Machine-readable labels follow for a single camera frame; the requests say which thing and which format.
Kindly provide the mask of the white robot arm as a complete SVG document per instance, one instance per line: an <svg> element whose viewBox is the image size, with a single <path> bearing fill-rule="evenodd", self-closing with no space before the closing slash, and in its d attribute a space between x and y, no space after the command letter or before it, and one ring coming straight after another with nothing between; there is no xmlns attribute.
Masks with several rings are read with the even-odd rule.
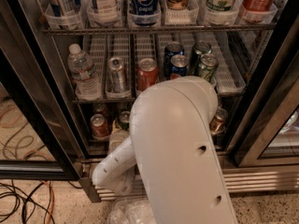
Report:
<svg viewBox="0 0 299 224"><path fill-rule="evenodd" d="M130 135L95 167L107 183L138 167L157 224L237 224L209 123L218 108L200 77L160 82L136 98Z"/></svg>

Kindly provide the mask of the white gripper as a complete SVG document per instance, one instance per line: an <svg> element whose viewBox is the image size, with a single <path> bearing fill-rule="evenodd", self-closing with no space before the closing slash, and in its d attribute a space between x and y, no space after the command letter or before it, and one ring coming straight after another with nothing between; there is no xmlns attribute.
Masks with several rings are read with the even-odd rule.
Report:
<svg viewBox="0 0 299 224"><path fill-rule="evenodd" d="M112 132L109 136L108 152L111 153L116 149L127 137L129 131L127 128L120 126L119 122L115 119L112 123Z"/></svg>

